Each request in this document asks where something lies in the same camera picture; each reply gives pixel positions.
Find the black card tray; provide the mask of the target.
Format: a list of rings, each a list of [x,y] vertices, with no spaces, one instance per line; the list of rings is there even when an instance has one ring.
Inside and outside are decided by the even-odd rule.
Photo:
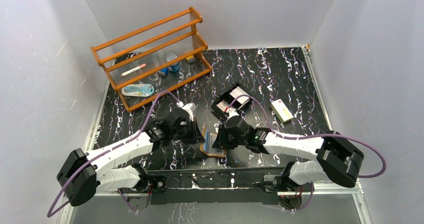
[[[235,82],[231,86],[224,88],[223,93],[218,95],[217,98],[211,104],[211,109],[221,119],[226,119],[229,116],[230,112],[236,112],[240,114],[241,112],[246,111],[249,105],[252,103],[252,100],[250,98],[249,102],[240,105],[240,103],[237,102],[237,99],[230,95],[230,91],[232,91],[235,87],[238,86],[240,86],[240,88],[243,89],[248,94],[248,96],[254,96],[254,94],[250,90],[248,90],[244,85],[240,84],[239,82]],[[227,102],[229,106],[232,107],[232,109],[228,113],[223,113],[217,108],[216,104],[221,101]]]

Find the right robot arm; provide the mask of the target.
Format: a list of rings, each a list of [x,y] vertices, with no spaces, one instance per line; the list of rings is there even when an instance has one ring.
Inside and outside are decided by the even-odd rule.
[[[363,152],[337,132],[316,137],[286,134],[266,127],[254,128],[238,114],[231,114],[219,126],[212,146],[226,151],[244,146],[258,154],[284,154],[306,160],[288,162],[281,175],[264,175],[253,184],[265,192],[295,191],[319,181],[353,188],[364,160]]]

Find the white card stack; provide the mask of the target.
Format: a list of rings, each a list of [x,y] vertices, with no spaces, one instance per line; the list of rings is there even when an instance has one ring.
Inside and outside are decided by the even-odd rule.
[[[243,89],[241,89],[240,86],[235,87],[230,91],[229,94],[235,99],[238,98],[236,101],[240,103],[240,105],[244,105],[250,101],[248,94]]]
[[[216,107],[223,113],[228,113],[232,109],[232,107],[224,100],[217,103]]]

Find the orange card holder wallet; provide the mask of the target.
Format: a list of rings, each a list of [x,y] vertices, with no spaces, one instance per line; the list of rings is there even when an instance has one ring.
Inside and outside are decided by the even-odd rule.
[[[206,127],[202,130],[202,135],[205,139],[205,142],[200,145],[200,151],[209,157],[215,158],[223,158],[226,155],[226,151],[224,149],[220,149],[218,147],[213,147],[215,143],[218,133],[211,132]]]

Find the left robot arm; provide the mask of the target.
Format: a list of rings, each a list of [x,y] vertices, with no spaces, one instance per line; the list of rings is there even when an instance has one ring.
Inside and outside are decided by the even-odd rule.
[[[183,104],[165,118],[153,120],[145,130],[103,148],[83,152],[73,150],[57,174],[57,181],[71,206],[88,202],[97,192],[131,189],[138,193],[163,193],[166,178],[148,174],[140,164],[120,165],[173,141],[194,145],[204,143],[194,112],[194,103]]]

